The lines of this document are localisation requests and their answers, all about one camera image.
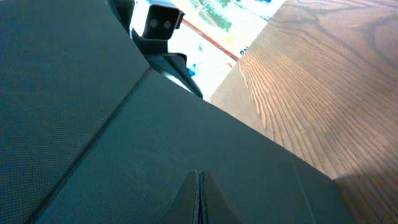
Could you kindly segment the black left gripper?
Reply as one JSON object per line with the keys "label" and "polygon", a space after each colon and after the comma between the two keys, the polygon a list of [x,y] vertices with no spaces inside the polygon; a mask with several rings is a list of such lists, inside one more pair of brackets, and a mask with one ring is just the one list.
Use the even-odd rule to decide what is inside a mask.
{"label": "black left gripper", "polygon": [[203,98],[202,91],[190,76],[187,56],[179,52],[169,52],[168,40],[171,38],[169,33],[155,31],[139,35],[131,29],[131,37],[154,70],[190,93]]}

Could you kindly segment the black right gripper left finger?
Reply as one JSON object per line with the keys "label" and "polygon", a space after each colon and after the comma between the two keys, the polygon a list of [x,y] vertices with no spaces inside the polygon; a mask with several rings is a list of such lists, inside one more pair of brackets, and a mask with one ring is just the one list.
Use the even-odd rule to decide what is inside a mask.
{"label": "black right gripper left finger", "polygon": [[188,173],[171,207],[161,219],[163,224],[199,223],[200,174]]}

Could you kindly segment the dark green box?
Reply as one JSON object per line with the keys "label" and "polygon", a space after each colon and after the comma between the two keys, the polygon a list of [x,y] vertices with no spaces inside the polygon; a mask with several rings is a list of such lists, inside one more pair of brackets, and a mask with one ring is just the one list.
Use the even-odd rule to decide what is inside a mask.
{"label": "dark green box", "polygon": [[334,183],[154,70],[106,1],[1,2],[1,222],[160,223],[191,171],[241,223],[352,223]]}

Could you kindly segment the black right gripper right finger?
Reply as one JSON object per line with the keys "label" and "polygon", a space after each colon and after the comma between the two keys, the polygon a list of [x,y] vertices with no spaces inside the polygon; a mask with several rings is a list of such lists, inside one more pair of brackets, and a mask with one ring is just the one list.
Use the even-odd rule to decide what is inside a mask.
{"label": "black right gripper right finger", "polygon": [[241,223],[223,197],[212,174],[206,170],[201,173],[201,223]]}

